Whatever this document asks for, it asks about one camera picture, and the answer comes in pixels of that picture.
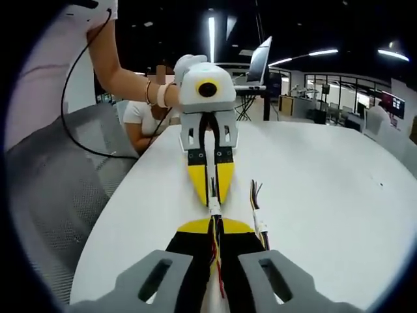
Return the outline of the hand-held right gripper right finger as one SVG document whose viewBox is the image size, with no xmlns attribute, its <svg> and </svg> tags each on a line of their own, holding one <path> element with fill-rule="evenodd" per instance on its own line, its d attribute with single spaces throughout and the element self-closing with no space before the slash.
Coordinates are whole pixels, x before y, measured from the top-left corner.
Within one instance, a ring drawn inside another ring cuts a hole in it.
<svg viewBox="0 0 417 313">
<path fill-rule="evenodd" d="M 247 224 L 225 218 L 222 280 L 231 312 L 359 312 L 333 302 L 313 277 L 277 250 L 266 249 Z"/>
</svg>

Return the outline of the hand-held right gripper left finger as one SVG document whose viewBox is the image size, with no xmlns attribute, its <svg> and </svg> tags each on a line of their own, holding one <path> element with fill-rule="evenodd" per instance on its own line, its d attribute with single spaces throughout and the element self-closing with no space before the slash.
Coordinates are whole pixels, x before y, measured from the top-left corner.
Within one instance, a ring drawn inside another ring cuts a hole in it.
<svg viewBox="0 0 417 313">
<path fill-rule="evenodd" d="M 154 250 L 123 271 L 115 287 L 71 312 L 199 312 L 212 267 L 212 219 L 187 222 L 165 250 Z"/>
</svg>

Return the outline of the person's left hand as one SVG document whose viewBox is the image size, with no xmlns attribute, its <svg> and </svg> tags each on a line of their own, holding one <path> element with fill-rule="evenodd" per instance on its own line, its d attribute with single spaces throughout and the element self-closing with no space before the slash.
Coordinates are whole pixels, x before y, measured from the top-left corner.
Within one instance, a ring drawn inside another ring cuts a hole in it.
<svg viewBox="0 0 417 313">
<path fill-rule="evenodd" d="M 183 55 L 174 67 L 174 80 L 165 90 L 165 104 L 169 108 L 179 108 L 179 92 L 183 77 L 188 69 L 198 63 L 206 62 L 208 58 L 206 55 Z"/>
</svg>

